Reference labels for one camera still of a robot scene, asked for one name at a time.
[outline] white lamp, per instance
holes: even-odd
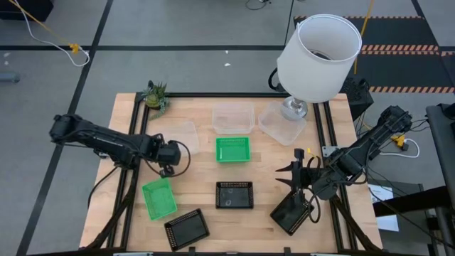
[[[291,95],[283,105],[304,117],[305,102],[335,97],[361,47],[360,33],[345,18],[319,14],[299,23],[277,60],[279,81]]]

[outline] green plastic basket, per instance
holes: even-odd
[[[216,138],[216,161],[220,163],[251,160],[249,137]]]
[[[177,211],[172,187],[167,178],[160,178],[142,186],[145,205],[151,220],[158,220]]]

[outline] white cable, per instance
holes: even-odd
[[[380,153],[381,156],[403,156],[403,157],[407,157],[407,158],[417,158],[419,157],[420,155],[420,148],[419,148],[419,145],[417,144],[416,141],[414,141],[413,139],[405,139],[405,143],[407,141],[410,141],[412,143],[414,143],[414,145],[417,147],[417,154],[415,156],[407,156],[407,155],[404,155],[404,154],[398,154],[398,153]]]
[[[48,42],[48,41],[43,41],[43,40],[41,40],[41,39],[37,39],[37,38],[33,35],[33,33],[31,33],[30,24],[28,23],[27,15],[22,11],[22,9],[20,9],[20,10],[21,10],[21,13],[22,13],[22,15],[23,15],[23,18],[26,20],[28,32],[30,33],[30,36],[31,36],[33,39],[35,39],[35,40],[37,40],[38,42],[41,42],[41,43],[50,44],[50,45],[56,47],[57,49],[61,50],[62,52],[64,52],[64,53],[69,57],[69,59],[71,60],[71,62],[73,63],[73,65],[76,66],[76,67],[83,67],[83,66],[87,65],[87,63],[90,62],[90,56],[88,55],[88,52],[86,52],[86,51],[85,51],[84,49],[82,49],[82,47],[80,47],[80,46],[79,46],[79,50],[81,50],[81,51],[87,56],[87,61],[85,61],[84,64],[76,64],[76,63],[74,62],[73,58],[71,58],[71,55],[70,55],[66,50],[62,49],[61,47],[57,46],[56,44],[51,43],[51,42]]]

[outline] wooden tabletop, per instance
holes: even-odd
[[[215,138],[222,135],[216,134],[212,128],[214,104],[253,102],[257,119],[268,103],[280,100],[282,99],[171,98],[171,106],[167,109],[166,114],[159,119],[149,121],[147,134],[162,132],[166,127],[180,125],[184,122],[193,122],[198,133],[199,152],[192,156],[191,167],[184,175],[170,179],[177,202],[177,212],[155,221],[149,219],[141,187],[159,177],[145,164],[141,164],[127,249],[129,251],[171,251],[164,223],[200,208],[207,222],[210,236],[191,245],[195,246],[196,251],[199,252],[283,252],[283,247],[290,247],[292,252],[336,252],[328,201],[321,201],[319,223],[313,224],[306,220],[293,236],[288,236],[269,216],[289,192],[289,187],[275,181],[275,178],[291,178],[290,172],[275,173],[274,170],[285,167],[294,160],[294,148],[296,147],[310,148],[313,154],[321,155],[312,105],[309,105],[306,127],[291,146],[282,146],[262,132],[257,126],[256,120],[256,126],[251,134],[248,134],[251,140],[251,161],[243,164],[219,164],[215,161]],[[117,95],[109,124],[110,129],[128,132],[133,101],[133,93]],[[355,141],[355,131],[346,95],[337,95],[330,101],[330,106],[338,144],[339,146],[350,146]],[[143,107],[139,111],[136,132],[139,132],[142,110]],[[321,118],[326,140],[328,140],[323,111],[321,111]],[[187,157],[183,157],[181,166],[176,167],[176,172],[179,172],[186,163]],[[101,160],[96,181],[99,181],[111,169],[112,162],[109,159]],[[254,209],[215,209],[215,183],[217,181],[252,181],[255,198]],[[119,172],[106,180],[95,191],[85,221],[80,241],[81,246],[89,244],[112,215],[118,182]],[[368,186],[348,187],[348,197],[354,219],[365,234],[377,246],[382,247]],[[344,228],[346,224],[341,215],[340,219],[344,232],[344,245],[348,247]],[[117,228],[115,245],[119,245],[122,228],[123,219],[120,220]]]

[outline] black tray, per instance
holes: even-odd
[[[288,235],[293,235],[314,209],[314,206],[310,206],[309,202],[304,199],[305,201],[302,207],[294,207],[289,210],[287,206],[290,203],[294,204],[294,197],[295,193],[289,192],[283,201],[270,213],[270,217]]]
[[[253,209],[253,182],[217,182],[217,209]]]
[[[200,209],[164,223],[173,252],[209,236],[207,224]]]

